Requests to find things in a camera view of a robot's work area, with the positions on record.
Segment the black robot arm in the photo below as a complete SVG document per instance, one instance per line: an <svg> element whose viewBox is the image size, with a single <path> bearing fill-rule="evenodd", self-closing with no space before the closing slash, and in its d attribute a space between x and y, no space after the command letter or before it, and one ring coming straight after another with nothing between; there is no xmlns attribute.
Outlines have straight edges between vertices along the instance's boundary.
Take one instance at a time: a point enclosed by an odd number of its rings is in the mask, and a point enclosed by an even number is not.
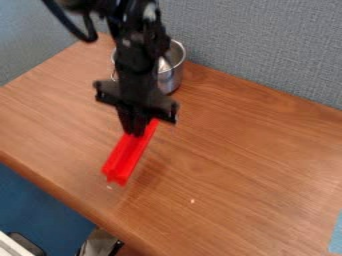
<svg viewBox="0 0 342 256"><path fill-rule="evenodd" d="M115 41L118 79L94 82L97 100L115 107L123 130L141 137L153 119L177 121L178 102L158 86L159 58L171 38L158 0L59 0L66 10L106 19Z"/></svg>

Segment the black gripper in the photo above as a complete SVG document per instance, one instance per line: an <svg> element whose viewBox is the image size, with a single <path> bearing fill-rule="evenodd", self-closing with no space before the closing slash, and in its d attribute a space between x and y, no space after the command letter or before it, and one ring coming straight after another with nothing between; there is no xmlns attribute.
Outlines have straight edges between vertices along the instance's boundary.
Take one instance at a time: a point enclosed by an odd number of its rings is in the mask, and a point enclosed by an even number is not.
<svg viewBox="0 0 342 256"><path fill-rule="evenodd" d="M94 88L99 102L114 106L118 111L123 130L135 137L145 135L151 119L157 118L173 124L178 119L178 102L150 88L158 79L158 67L143 73L118 69L119 79L97 80Z"/></svg>

